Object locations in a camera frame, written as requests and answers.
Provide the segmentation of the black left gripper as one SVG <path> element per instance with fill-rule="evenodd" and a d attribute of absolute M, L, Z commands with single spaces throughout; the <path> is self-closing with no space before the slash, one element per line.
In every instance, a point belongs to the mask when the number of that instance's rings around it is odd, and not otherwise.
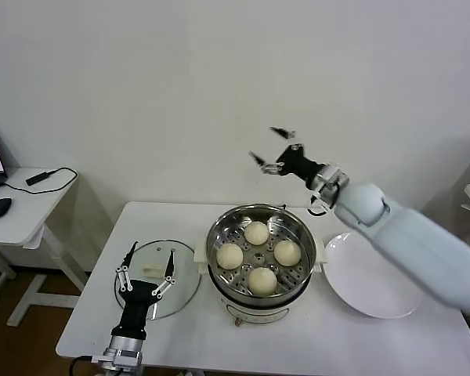
<path fill-rule="evenodd" d="M 133 338 L 146 338 L 146 315 L 148 309 L 163 297 L 165 292 L 175 284 L 175 249 L 170 251 L 168 263 L 164 272 L 164 280 L 157 286 L 142 280 L 131 280 L 129 267 L 136 250 L 137 242 L 131 246 L 121 265 L 115 273 L 119 282 L 120 296 L 125 302 L 119 324 L 113 328 L 111 335 Z"/>

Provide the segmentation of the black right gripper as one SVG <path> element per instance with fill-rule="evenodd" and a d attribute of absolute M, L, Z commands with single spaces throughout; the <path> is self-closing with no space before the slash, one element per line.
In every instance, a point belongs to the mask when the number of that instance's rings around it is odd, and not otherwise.
<path fill-rule="evenodd" d="M 277 161 L 273 163 L 265 161 L 262 157 L 250 151 L 249 155 L 258 165 L 258 168 L 263 174 L 294 174 L 306 185 L 311 185 L 324 165 L 316 163 L 305 156 L 304 146 L 296 136 L 296 131 L 290 131 L 273 126 L 269 129 L 279 137 L 283 138 L 288 147 L 277 158 Z"/>

